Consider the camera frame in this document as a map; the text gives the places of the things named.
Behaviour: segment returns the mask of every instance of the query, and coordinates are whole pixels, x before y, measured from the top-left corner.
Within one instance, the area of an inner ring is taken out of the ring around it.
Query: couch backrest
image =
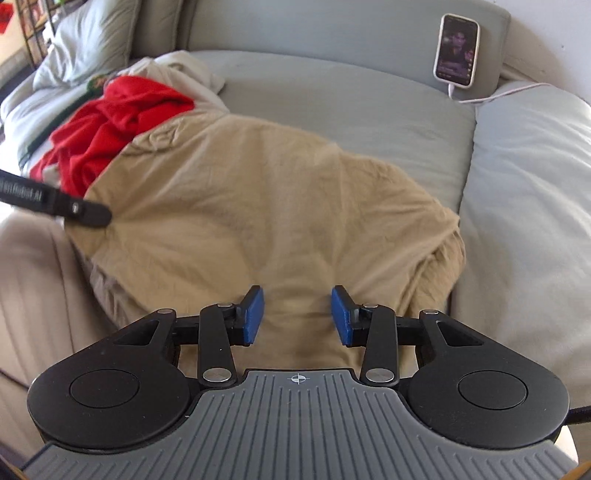
[[[457,97],[490,95],[511,17],[485,0],[186,0],[178,47],[334,60],[446,91],[433,77],[446,13],[473,18],[482,29],[475,84]]]

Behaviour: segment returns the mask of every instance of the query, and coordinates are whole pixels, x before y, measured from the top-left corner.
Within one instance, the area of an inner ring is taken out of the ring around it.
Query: white pillow
[[[73,87],[95,74],[125,68],[139,7],[140,0],[89,0],[62,20],[33,89]]]

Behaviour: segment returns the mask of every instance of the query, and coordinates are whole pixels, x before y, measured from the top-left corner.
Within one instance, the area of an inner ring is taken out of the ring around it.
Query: gray pillow
[[[144,0],[135,27],[132,57],[159,57],[176,49],[183,0]]]
[[[73,87],[94,74],[125,68],[139,6],[140,0],[89,0],[62,20],[33,89]]]

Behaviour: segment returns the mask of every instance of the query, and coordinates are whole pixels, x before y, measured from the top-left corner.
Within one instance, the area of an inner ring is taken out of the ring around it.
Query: red cloth
[[[31,170],[43,180],[43,170],[59,165],[61,190],[83,197],[101,172],[136,135],[194,108],[189,97],[162,83],[123,76],[107,85],[103,98],[82,106],[55,130],[53,148]]]

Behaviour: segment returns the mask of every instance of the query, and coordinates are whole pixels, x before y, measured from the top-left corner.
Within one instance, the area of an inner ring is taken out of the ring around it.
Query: white charging cable
[[[490,97],[486,98],[474,98],[472,100],[458,100],[458,103],[483,103],[489,102],[490,100],[494,100],[496,98],[501,98],[507,95],[511,95],[513,93],[522,92],[523,90],[529,90],[530,88],[541,87],[541,86],[549,86],[551,87],[551,83],[532,83],[531,85],[524,85],[523,87],[513,88],[511,90],[507,90],[506,92],[497,93],[496,95],[491,95]],[[447,94],[449,98],[453,99],[453,91],[455,86],[449,83],[447,85]]]

